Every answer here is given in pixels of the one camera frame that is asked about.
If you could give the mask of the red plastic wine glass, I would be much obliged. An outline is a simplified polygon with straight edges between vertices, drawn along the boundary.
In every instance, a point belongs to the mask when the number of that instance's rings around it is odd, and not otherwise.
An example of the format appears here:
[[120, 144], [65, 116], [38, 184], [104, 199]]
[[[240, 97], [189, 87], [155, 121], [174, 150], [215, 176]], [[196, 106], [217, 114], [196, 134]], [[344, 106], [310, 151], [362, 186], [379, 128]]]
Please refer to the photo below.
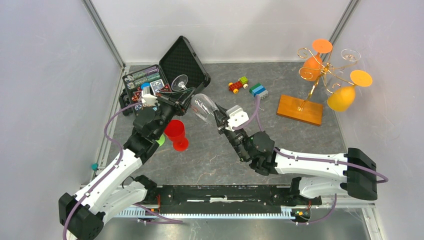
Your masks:
[[165, 128], [164, 134], [172, 142], [172, 146], [176, 151], [183, 152], [189, 147], [185, 125], [182, 121], [177, 119], [171, 120]]

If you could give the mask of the green plastic wine glass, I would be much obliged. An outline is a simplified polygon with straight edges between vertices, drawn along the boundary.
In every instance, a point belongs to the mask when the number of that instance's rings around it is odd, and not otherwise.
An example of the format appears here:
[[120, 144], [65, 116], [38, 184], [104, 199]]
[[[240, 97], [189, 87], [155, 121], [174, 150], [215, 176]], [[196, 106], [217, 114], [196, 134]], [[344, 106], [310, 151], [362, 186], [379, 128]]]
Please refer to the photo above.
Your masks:
[[166, 141], [166, 137], [164, 134], [162, 134], [158, 140], [156, 140], [156, 142], [158, 143], [158, 145], [161, 147]]

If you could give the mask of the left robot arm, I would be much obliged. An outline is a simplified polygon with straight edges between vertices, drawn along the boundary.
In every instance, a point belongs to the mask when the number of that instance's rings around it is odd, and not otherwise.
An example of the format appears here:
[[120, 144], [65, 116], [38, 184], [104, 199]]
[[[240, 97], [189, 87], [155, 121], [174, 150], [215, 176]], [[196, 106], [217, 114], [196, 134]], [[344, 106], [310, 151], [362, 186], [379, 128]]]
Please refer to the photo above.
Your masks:
[[157, 190], [140, 181], [119, 191], [116, 188], [154, 155], [165, 129], [174, 116], [187, 112], [191, 98], [191, 94], [160, 93], [151, 105], [138, 111], [132, 134], [124, 144], [105, 135], [119, 148], [115, 159], [85, 187], [59, 199], [64, 240], [94, 240], [118, 213], [138, 202], [151, 204], [156, 200]]

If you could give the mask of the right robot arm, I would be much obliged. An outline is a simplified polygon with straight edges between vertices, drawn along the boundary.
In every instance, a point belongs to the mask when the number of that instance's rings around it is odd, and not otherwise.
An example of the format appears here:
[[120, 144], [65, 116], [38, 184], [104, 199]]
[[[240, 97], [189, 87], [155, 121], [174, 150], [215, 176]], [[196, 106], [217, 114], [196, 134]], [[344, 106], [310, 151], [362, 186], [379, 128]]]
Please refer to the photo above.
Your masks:
[[297, 174], [289, 189], [289, 199], [302, 204], [323, 195], [347, 194], [375, 201], [378, 198], [376, 163], [359, 148], [346, 153], [313, 154], [276, 148], [265, 131], [249, 136], [244, 129], [231, 130], [229, 117], [214, 114], [218, 132], [224, 134], [241, 162], [256, 173], [268, 176]]

